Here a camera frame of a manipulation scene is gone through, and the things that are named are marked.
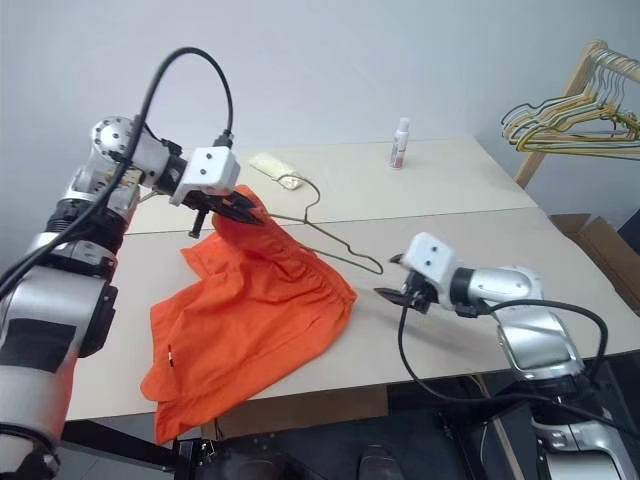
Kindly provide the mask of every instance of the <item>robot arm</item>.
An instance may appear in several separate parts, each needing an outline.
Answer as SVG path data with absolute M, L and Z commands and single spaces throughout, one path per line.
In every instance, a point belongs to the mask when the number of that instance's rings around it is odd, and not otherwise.
M 540 278 L 528 268 L 463 267 L 448 245 L 426 233 L 413 238 L 400 263 L 435 287 L 443 308 L 461 316 L 471 315 L 480 302 L 491 306 L 543 298 Z M 498 321 L 500 345 L 519 380 L 558 378 L 584 370 L 562 321 L 548 309 L 516 306 L 492 315 Z
M 125 150 L 132 122 L 109 117 L 92 130 L 87 165 L 78 170 L 35 250 L 65 230 L 109 183 L 112 152 Z M 32 268 L 0 304 L 0 478 L 52 478 L 55 449 L 64 426 L 78 358 L 102 348 L 117 289 L 110 285 L 116 254 L 138 204 L 140 185 L 170 196 L 170 203 L 198 211 L 197 236 L 213 210 L 245 223 L 260 223 L 255 205 L 235 192 L 240 171 L 229 145 L 198 148 L 190 161 L 181 148 L 146 129 L 105 208 L 86 227 Z
M 463 317 L 477 317 L 481 306 L 510 300 L 542 300 L 538 275 L 524 267 L 473 269 L 453 250 L 420 233 L 407 252 L 392 261 L 409 270 L 404 292 L 377 289 L 390 301 L 426 313 L 431 302 Z M 584 363 L 561 319 L 544 306 L 519 305 L 492 313 L 498 341 L 523 389 L 597 415 L 610 415 L 595 399 Z M 532 406 L 540 478 L 638 479 L 620 434 L 597 421 Z

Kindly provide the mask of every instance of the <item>small bottle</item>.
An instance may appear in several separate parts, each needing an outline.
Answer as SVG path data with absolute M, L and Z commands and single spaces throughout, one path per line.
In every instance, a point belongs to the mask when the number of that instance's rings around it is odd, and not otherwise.
M 393 148 L 391 149 L 391 158 L 389 158 L 389 166 L 391 168 L 402 168 L 404 162 L 404 152 L 407 149 L 409 141 L 409 119 L 402 117 L 396 133 L 393 135 Z

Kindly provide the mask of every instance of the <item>black wire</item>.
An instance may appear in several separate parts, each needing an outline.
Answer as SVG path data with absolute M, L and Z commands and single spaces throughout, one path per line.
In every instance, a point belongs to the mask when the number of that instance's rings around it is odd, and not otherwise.
M 503 308 L 517 307 L 520 305 L 532 305 L 567 310 L 569 312 L 578 313 L 587 317 L 598 326 L 598 328 L 600 329 L 600 342 L 598 344 L 598 352 L 593 361 L 593 364 L 591 365 L 591 368 L 587 372 L 587 376 L 593 382 L 595 380 L 596 374 L 598 373 L 598 370 L 602 366 L 602 362 L 604 360 L 604 352 L 607 349 L 607 342 L 609 341 L 609 329 L 607 328 L 607 324 L 605 323 L 605 321 L 601 317 L 593 313 L 591 310 L 587 310 L 586 308 L 578 307 L 577 305 L 572 305 L 570 303 L 556 302 L 553 300 L 510 300 L 508 302 L 502 302 L 492 307 L 483 309 L 481 310 L 481 313 L 483 315 L 488 315 Z
M 499 395 L 491 398 L 457 398 L 457 397 L 449 397 L 448 395 L 444 395 L 436 390 L 433 390 L 415 374 L 404 352 L 404 344 L 403 344 L 404 326 L 407 320 L 407 312 L 409 311 L 409 306 L 411 305 L 411 297 L 412 295 L 409 295 L 409 294 L 407 295 L 407 303 L 405 303 L 405 305 L 402 307 L 402 314 L 400 315 L 400 324 L 398 325 L 398 350 L 400 352 L 400 358 L 402 359 L 402 363 L 404 364 L 404 367 L 406 368 L 407 372 L 409 372 L 409 375 L 411 376 L 411 378 L 430 396 L 435 397 L 439 400 L 443 400 L 445 402 L 453 403 L 456 405 L 464 405 L 467 407 L 509 404 L 509 403 L 516 403 L 516 402 L 544 403 L 546 405 L 553 406 L 554 408 L 557 408 L 559 410 L 564 410 L 565 412 L 572 413 L 577 417 L 604 423 L 605 425 L 613 427 L 616 430 L 626 433 L 630 437 L 640 441 L 640 433 L 636 432 L 633 429 L 627 428 L 612 420 L 609 420 L 608 418 L 602 417 L 600 415 L 596 415 L 594 413 L 588 412 L 581 408 L 557 403 L 551 400 L 550 398 L 542 397 L 539 395 L 532 395 L 527 393 L 509 393 L 509 394 Z
M 80 216 L 76 218 L 66 229 L 60 232 L 57 237 L 46 245 L 43 245 L 31 252 L 29 255 L 24 257 L 23 260 L 11 267 L 8 274 L 3 275 L 2 284 L 0 284 L 0 300 L 2 300 L 13 289 L 13 287 L 15 287 L 15 285 L 29 272 L 29 270 L 38 265 L 47 255 L 49 255 L 54 248 L 68 242 L 73 233 L 75 233 L 75 231 L 85 223 L 89 217 L 98 210 L 98 208 L 102 207 L 102 205 L 108 201 L 111 192 L 113 192 L 113 190 L 118 186 L 122 176 L 128 168 L 129 163 L 124 161 L 119 163 L 111 181 L 102 191 L 98 199 L 96 199 L 95 203 L 82 212 Z
M 126 173 L 129 166 L 132 164 L 133 156 L 138 148 L 138 143 L 140 142 L 140 137 L 142 136 L 142 132 L 145 129 L 147 123 L 147 117 L 149 115 L 149 109 L 151 108 L 151 102 L 156 93 L 158 85 L 160 84 L 160 80 L 167 68 L 179 57 L 187 54 L 198 55 L 211 64 L 211 66 L 218 73 L 220 80 L 222 82 L 222 86 L 224 87 L 225 95 L 227 97 L 227 128 L 224 131 L 224 134 L 230 136 L 231 129 L 233 127 L 233 101 L 231 99 L 231 90 L 229 89 L 229 84 L 227 82 L 227 78 L 225 77 L 222 68 L 218 65 L 211 55 L 207 52 L 200 50 L 195 47 L 183 47 L 169 54 L 167 58 L 160 64 L 158 70 L 153 76 L 149 87 L 147 88 L 147 92 L 145 93 L 144 100 L 142 102 L 142 107 L 140 109 L 140 113 L 136 116 L 133 122 L 133 127 L 131 129 L 131 139 L 127 144 L 127 149 L 124 154 L 118 155 L 114 157 L 119 161 L 118 167 L 114 172 L 111 180 L 104 188 L 100 196 L 96 199 L 96 201 L 89 206 L 76 220 L 74 220 L 65 230 L 60 232 L 57 237 L 55 237 L 52 241 L 39 247 L 33 252 L 29 253 L 22 260 L 19 260 L 15 264 L 13 264 L 0 278 L 0 301 L 15 287 L 15 285 L 20 281 L 20 279 L 26 275 L 26 273 L 31 270 L 35 265 L 38 265 L 51 251 L 56 248 L 58 245 L 62 243 L 68 242 L 72 235 L 76 233 L 76 230 L 85 223 L 89 217 L 91 217 L 99 208 L 102 208 L 109 201 L 109 197 L 111 193 L 120 183 L 120 180 Z
M 156 74 L 151 80 L 151 84 L 149 85 L 149 89 L 147 90 L 147 95 L 145 96 L 145 100 L 142 103 L 142 109 L 140 110 L 140 117 L 142 117 L 143 125 L 146 122 L 147 113 L 149 112 L 149 107 L 151 106 L 153 95 L 155 94 L 155 91 L 158 88 L 158 84 L 160 83 L 160 80 L 162 80 L 162 76 L 164 75 L 165 71 L 176 59 L 188 54 L 197 55 L 201 58 L 204 58 L 218 73 L 220 81 L 222 82 L 222 87 L 224 88 L 225 96 L 227 97 L 227 128 L 225 129 L 224 133 L 227 135 L 231 134 L 231 130 L 233 129 L 233 100 L 231 99 L 231 89 L 229 88 L 227 77 L 225 77 L 222 68 L 211 55 L 209 55 L 204 50 L 200 50 L 196 47 L 179 48 L 178 50 L 169 54 L 169 56 L 165 58 L 164 61 L 160 64 L 158 70 L 156 71 Z

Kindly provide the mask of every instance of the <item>metal hanger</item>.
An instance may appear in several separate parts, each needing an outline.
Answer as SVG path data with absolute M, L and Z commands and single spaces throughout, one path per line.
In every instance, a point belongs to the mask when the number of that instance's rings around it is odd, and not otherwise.
M 622 68 L 622 73 L 617 73 L 609 69 L 609 65 L 617 63 L 618 68 Z M 610 158 L 623 158 L 628 160 L 639 160 L 640 158 L 621 156 L 621 154 L 640 154 L 640 124 L 637 118 L 630 112 L 620 110 L 624 100 L 624 83 L 626 73 L 638 68 L 640 64 L 628 60 L 613 52 L 605 52 L 605 63 L 600 70 L 600 82 L 598 89 L 605 85 L 607 90 L 599 95 L 598 101 L 592 104 L 572 108 L 568 111 L 557 112 L 547 122 L 530 128 L 522 137 L 518 139 L 517 150 L 520 151 L 541 151 L 546 153 L 566 153 L 574 155 L 605 156 Z M 557 136 L 556 133 L 563 133 L 572 126 L 591 120 L 611 120 L 614 127 L 617 123 L 627 126 L 626 131 L 613 131 L 611 135 L 587 138 L 589 132 L 581 132 L 580 135 Z M 550 136 L 545 136 L 544 132 L 553 132 Z
M 519 151 L 637 160 L 621 156 L 640 154 L 640 123 L 631 112 L 621 110 L 621 105 L 626 74 L 640 68 L 640 63 L 605 50 L 594 59 L 594 65 L 581 94 L 556 97 L 538 107 L 523 104 L 512 109 L 503 117 L 503 136 Z M 598 120 L 611 121 L 613 130 L 572 130 L 578 124 Z M 618 125 L 627 128 L 618 130 Z
M 373 268 L 368 267 L 366 265 L 362 265 L 362 264 L 360 264 L 358 262 L 354 262 L 353 260 L 349 260 L 348 258 L 340 257 L 338 255 L 334 255 L 334 254 L 329 253 L 329 252 L 324 252 L 322 250 L 318 250 L 316 248 L 312 248 L 312 247 L 309 247 L 307 245 L 304 245 L 304 244 L 300 243 L 299 245 L 302 248 L 305 248 L 307 250 L 311 250 L 312 252 L 319 253 L 320 255 L 324 255 L 324 256 L 327 256 L 327 257 L 334 258 L 336 260 L 340 260 L 341 262 L 348 263 L 349 265 L 353 265 L 354 267 L 362 268 L 363 270 L 366 270 L 368 272 L 374 273 L 376 275 L 382 275 L 384 273 L 384 267 L 375 258 L 373 258 L 373 257 L 371 257 L 369 255 L 365 255 L 364 253 L 354 252 L 353 249 L 351 248 L 351 245 L 349 245 L 348 242 L 344 241 L 340 237 L 337 237 L 337 236 L 335 236 L 334 234 L 332 234 L 330 232 L 327 232 L 324 228 L 319 227 L 318 225 L 314 224 L 313 222 L 311 222 L 309 220 L 309 209 L 311 207 L 313 207 L 314 205 L 317 205 L 318 203 L 320 203 L 320 199 L 321 199 L 320 189 L 313 182 L 311 182 L 310 180 L 308 180 L 308 179 L 306 179 L 304 177 L 300 177 L 298 175 L 285 174 L 285 175 L 281 175 L 280 177 L 274 179 L 274 181 L 279 182 L 283 178 L 287 178 L 287 177 L 297 178 L 297 179 L 302 180 L 303 182 L 307 183 L 311 188 L 313 188 L 315 190 L 317 198 L 313 202 L 311 202 L 310 204 L 308 204 L 305 207 L 305 209 L 304 209 L 304 217 L 303 218 L 289 217 L 287 215 L 279 215 L 277 213 L 272 213 L 272 212 L 268 212 L 268 215 L 270 217 L 273 217 L 273 218 L 280 218 L 282 220 L 289 220 L 289 221 L 292 221 L 292 222 L 298 222 L 298 223 L 302 223 L 304 225 L 308 225 L 311 228 L 313 228 L 313 229 L 317 230 L 318 232 L 322 233 L 323 235 L 326 235 L 327 237 L 331 238 L 332 240 L 335 240 L 336 242 L 341 243 L 342 245 L 344 245 L 347 248 L 347 251 L 351 255 L 353 255 L 354 257 L 366 258 L 370 262 L 374 263 L 378 268 L 377 269 L 373 269 Z
M 556 97 L 551 103 L 543 102 L 541 108 L 534 112 L 523 112 L 519 116 L 511 119 L 510 123 L 503 128 L 503 137 L 510 144 L 517 145 L 522 135 L 530 132 L 532 128 L 546 125 L 558 113 L 566 112 L 569 109 L 592 106 L 597 104 L 600 88 L 604 82 L 604 67 L 600 63 L 601 57 L 610 56 L 610 52 L 602 52 L 598 58 L 594 60 L 594 69 L 587 82 L 587 85 L 577 95 L 568 97 Z

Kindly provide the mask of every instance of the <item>white wall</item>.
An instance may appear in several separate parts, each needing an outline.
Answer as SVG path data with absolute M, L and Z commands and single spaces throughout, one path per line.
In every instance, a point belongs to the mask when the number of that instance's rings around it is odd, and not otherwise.
M 155 68 L 179 46 L 204 48 L 223 65 L 237 144 L 386 140 L 407 115 L 414 138 L 473 134 L 510 173 L 522 156 L 500 138 L 506 110 L 560 93 L 595 38 L 640 57 L 635 0 L 0 6 L 0 267 L 22 253 L 85 162 L 90 127 L 106 115 L 133 115 Z M 224 119 L 217 78 L 189 58 L 170 71 L 150 124 L 194 146 L 209 142 Z M 545 161 L 530 191 L 548 212 L 590 211 L 620 224 L 640 207 L 639 186 L 640 164 L 556 157 Z

